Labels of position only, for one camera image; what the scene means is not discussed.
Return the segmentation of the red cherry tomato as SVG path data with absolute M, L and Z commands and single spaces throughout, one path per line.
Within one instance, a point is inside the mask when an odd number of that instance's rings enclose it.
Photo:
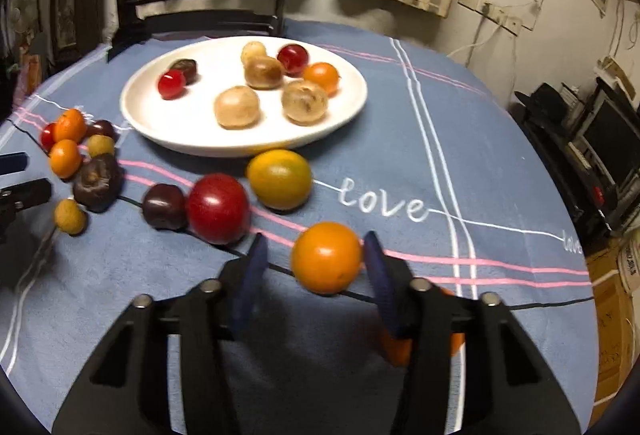
M 169 69 L 157 80 L 156 87 L 163 99 L 176 99 L 186 90 L 186 77 L 181 70 Z
M 55 123 L 48 123 L 40 132 L 39 143 L 42 149 L 49 152 L 55 144 Z

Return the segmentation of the orange kumquat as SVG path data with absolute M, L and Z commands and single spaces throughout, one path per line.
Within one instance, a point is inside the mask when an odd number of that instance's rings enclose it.
M 326 94 L 333 96 L 337 93 L 341 77 L 329 62 L 315 62 L 305 67 L 303 79 L 318 84 Z

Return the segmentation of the big red plum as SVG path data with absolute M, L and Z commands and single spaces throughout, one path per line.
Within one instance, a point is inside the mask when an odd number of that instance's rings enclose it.
M 309 53 L 305 47 L 290 43 L 280 48 L 277 60 L 279 60 L 288 77 L 300 78 L 305 68 L 309 65 Z

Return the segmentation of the small orange mandarin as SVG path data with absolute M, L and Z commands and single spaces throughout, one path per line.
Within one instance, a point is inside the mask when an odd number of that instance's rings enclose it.
M 78 145 L 73 140 L 60 140 L 50 150 L 49 163 L 52 172 L 61 178 L 68 180 L 80 168 L 82 155 Z

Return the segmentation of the red cherry tomato back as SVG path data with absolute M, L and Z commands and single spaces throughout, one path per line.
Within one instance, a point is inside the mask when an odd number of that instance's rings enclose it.
M 39 143 L 42 149 L 49 152 L 55 144 L 55 123 L 48 123 L 40 132 Z

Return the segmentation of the large tan passion fruit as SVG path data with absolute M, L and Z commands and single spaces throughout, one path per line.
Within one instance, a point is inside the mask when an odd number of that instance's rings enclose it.
M 309 125 L 324 118 L 328 112 L 329 97 L 317 83 L 293 81 L 283 88 L 281 105 L 288 120 L 300 125 Z

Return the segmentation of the pale yellow round fruit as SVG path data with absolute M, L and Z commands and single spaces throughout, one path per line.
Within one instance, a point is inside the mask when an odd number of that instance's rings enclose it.
M 246 65 L 247 62 L 254 57 L 266 56 L 267 51 L 265 45 L 259 41 L 250 41 L 246 43 L 241 52 L 241 62 Z

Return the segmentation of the computer monitor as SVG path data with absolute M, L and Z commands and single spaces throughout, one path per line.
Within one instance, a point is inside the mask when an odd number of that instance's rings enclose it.
M 639 173 L 639 116 L 626 97 L 598 79 L 572 131 L 574 144 L 621 195 Z

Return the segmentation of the small yellow fruit back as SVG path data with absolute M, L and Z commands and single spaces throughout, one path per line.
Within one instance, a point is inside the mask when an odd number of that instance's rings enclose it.
M 87 140 L 87 151 L 91 158 L 100 155 L 115 155 L 115 142 L 112 137 L 107 135 L 92 135 Z

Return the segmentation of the black hat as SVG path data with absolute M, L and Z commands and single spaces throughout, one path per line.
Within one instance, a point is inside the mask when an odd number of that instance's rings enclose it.
M 530 95 L 520 91 L 515 91 L 514 95 L 529 111 L 553 125 L 561 125 L 567 117 L 567 103 L 564 102 L 561 94 L 548 83 L 542 83 Z

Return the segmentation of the large orange mandarin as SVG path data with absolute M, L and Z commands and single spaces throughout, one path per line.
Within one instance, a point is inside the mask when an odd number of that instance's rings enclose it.
M 85 116 L 76 108 L 65 110 L 54 123 L 54 140 L 73 140 L 80 144 L 87 133 L 88 125 Z

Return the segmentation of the dark purple plum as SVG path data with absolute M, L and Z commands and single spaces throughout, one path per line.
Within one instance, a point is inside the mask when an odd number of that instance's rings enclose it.
M 181 230 L 188 225 L 186 197 L 175 185 L 153 185 L 145 192 L 141 210 L 144 220 L 154 229 Z

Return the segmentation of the tan round fruit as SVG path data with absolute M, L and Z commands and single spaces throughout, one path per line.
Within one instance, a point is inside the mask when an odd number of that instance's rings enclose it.
M 250 57 L 244 65 L 244 78 L 250 88 L 273 90 L 282 84 L 284 68 L 276 58 L 269 56 Z
M 238 85 L 220 93 L 214 101 L 214 114 L 225 129 L 246 129 L 259 119 L 260 101 L 248 86 Z

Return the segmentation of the small dark plum back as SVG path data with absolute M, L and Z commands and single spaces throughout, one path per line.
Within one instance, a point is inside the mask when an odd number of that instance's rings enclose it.
M 110 137 L 111 140 L 117 140 L 117 132 L 110 121 L 98 120 L 88 125 L 86 137 L 92 137 L 96 135 L 103 135 Z

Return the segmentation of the blue striped tablecloth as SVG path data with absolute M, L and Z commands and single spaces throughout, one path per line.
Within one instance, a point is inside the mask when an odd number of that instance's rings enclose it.
M 319 221 L 375 231 L 390 254 L 454 293 L 498 293 L 587 425 L 598 373 L 592 289 L 564 204 L 518 125 L 471 72 L 437 53 L 340 26 L 299 22 L 288 33 L 347 58 L 369 97 L 354 121 L 304 149 L 314 173 L 305 207 L 253 211 L 271 268 L 255 316 L 224 349 L 243 432 L 384 434 L 392 424 L 402 373 L 376 354 L 367 277 L 345 295 L 321 297 L 288 273 L 293 241 Z M 1 365 L 44 425 L 137 294 L 182 294 L 226 262 L 201 240 L 151 228 L 139 210 L 153 183 L 189 188 L 208 173 L 245 172 L 241 160 L 156 146 L 120 113 L 128 79 L 173 48 L 150 41 L 114 59 L 98 48 L 2 126 L 2 151 L 29 155 L 24 180 L 47 177 L 39 130 L 81 109 L 119 130 L 126 175 L 124 199 L 81 236 L 55 233 L 45 204 L 18 215 L 1 248 Z

